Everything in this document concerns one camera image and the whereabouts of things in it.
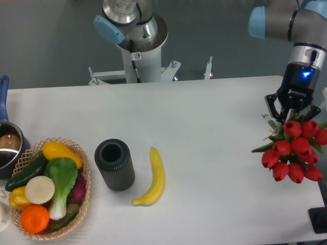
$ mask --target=warning sticker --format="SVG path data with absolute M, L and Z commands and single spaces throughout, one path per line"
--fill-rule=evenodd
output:
M 140 60 L 140 59 L 142 59 L 140 52 L 131 53 L 131 60 L 132 61 Z
M 125 0 L 116 0 L 116 5 L 113 9 L 115 14 L 130 15 L 133 13 L 136 6 L 136 1 L 133 3 L 127 3 Z

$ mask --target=fruit basket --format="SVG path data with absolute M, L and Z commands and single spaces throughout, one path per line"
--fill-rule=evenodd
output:
M 56 141 L 63 143 L 68 148 L 70 148 L 77 156 L 79 156 L 83 162 L 83 167 L 79 170 L 82 171 L 82 176 L 85 179 L 86 182 L 86 193 L 85 197 L 80 200 L 76 201 L 75 199 L 68 196 L 67 198 L 67 213 L 64 218 L 60 220 L 50 220 L 48 227 L 37 234 L 32 234 L 26 232 L 20 223 L 20 215 L 21 212 L 18 209 L 15 209 L 13 207 L 10 208 L 11 218 L 13 224 L 16 226 L 16 228 L 22 233 L 24 236 L 30 237 L 33 240 L 50 240 L 57 237 L 60 237 L 67 232 L 71 231 L 73 228 L 76 227 L 76 225 L 82 220 L 82 218 L 85 215 L 86 209 L 88 207 L 88 201 L 89 201 L 89 195 L 90 195 L 90 185 L 91 185 L 91 179 L 90 179 L 90 170 L 89 170 L 89 164 L 87 160 L 87 155 L 83 151 L 83 149 L 76 144 L 75 142 L 65 139 L 65 138 L 52 138 L 52 139 L 46 139 L 45 141 L 41 141 L 40 143 L 35 144 L 33 147 L 31 147 L 29 150 L 26 150 L 25 153 L 22 154 L 22 157 L 18 160 L 18 163 L 15 166 L 15 170 L 13 172 L 12 177 L 14 177 L 19 172 L 23 171 L 25 167 L 27 167 L 31 162 L 33 162 L 42 152 L 42 147 L 46 142 L 49 141 Z M 54 225 L 60 223 L 61 221 L 65 220 L 65 218 L 70 215 L 73 211 L 76 211 L 76 209 L 79 209 L 77 215 L 73 220 L 71 220 L 68 224 L 66 224 L 64 227 L 60 228 L 57 231 L 49 232 L 48 228 L 53 227 Z

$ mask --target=blue light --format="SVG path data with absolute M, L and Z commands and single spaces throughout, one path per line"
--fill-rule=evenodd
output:
M 302 72 L 302 74 L 303 74 L 303 77 L 306 78 L 308 75 L 311 74 L 311 72 L 309 72 L 309 71 L 304 71 L 304 72 Z

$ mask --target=saucepan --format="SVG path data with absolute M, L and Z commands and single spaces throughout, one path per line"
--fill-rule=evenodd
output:
M 9 77 L 0 78 L 0 179 L 8 179 L 13 174 L 21 155 L 30 148 L 20 128 L 8 121 L 7 93 Z

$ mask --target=orange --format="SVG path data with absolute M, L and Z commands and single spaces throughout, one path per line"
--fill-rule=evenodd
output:
M 31 205 L 25 208 L 20 215 L 22 228 L 29 233 L 43 231 L 50 220 L 49 212 L 40 205 Z

